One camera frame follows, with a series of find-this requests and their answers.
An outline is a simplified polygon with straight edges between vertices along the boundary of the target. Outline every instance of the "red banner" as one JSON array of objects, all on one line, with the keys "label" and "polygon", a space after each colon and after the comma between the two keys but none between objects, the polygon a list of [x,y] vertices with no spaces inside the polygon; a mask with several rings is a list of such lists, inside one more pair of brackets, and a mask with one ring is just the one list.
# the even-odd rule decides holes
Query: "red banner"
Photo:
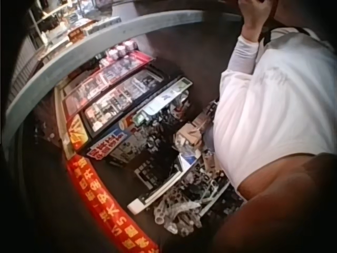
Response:
[{"label": "red banner", "polygon": [[121,252],[159,253],[158,246],[107,191],[88,159],[76,154],[67,168],[92,215]]}]

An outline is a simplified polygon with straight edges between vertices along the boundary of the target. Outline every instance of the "glass display case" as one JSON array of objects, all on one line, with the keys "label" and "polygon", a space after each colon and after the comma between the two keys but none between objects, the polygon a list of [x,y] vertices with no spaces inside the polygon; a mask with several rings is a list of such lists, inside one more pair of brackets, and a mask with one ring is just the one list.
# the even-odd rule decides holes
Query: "glass display case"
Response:
[{"label": "glass display case", "polygon": [[115,88],[92,103],[85,116],[93,132],[97,132],[117,115],[125,111],[143,94],[155,88],[163,79],[153,72],[143,69],[120,83]]},{"label": "glass display case", "polygon": [[79,84],[63,101],[67,119],[93,100],[98,94],[116,83],[131,71],[147,63],[136,54],[130,54],[101,69],[89,79]]}]

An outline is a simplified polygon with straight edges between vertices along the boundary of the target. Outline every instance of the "hand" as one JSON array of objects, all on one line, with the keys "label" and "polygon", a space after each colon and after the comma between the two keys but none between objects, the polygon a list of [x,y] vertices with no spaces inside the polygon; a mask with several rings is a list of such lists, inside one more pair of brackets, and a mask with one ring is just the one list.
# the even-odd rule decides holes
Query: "hand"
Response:
[{"label": "hand", "polygon": [[241,35],[248,41],[258,42],[262,27],[272,10],[273,0],[239,0],[244,19]]},{"label": "hand", "polygon": [[239,0],[244,25],[252,30],[262,29],[273,7],[273,0]]}]

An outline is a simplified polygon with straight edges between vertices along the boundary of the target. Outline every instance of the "gray railing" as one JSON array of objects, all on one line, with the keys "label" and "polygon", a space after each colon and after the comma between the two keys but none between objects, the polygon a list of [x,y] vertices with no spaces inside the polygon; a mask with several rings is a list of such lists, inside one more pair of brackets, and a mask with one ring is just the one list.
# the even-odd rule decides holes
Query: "gray railing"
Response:
[{"label": "gray railing", "polygon": [[9,87],[7,107],[13,102],[20,90],[32,76],[32,72],[38,64],[38,57],[43,49],[44,46],[36,50],[30,38],[27,37],[25,39],[17,58],[11,86]]}]

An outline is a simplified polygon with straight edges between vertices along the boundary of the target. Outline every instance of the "white shirt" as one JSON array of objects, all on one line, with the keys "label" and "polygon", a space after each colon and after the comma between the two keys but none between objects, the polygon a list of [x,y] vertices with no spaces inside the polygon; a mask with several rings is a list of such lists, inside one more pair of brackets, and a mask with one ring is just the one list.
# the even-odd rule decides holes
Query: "white shirt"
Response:
[{"label": "white shirt", "polygon": [[214,147],[235,189],[286,155],[337,152],[333,52],[290,33],[267,45],[254,70],[258,48],[240,36],[221,75]]}]

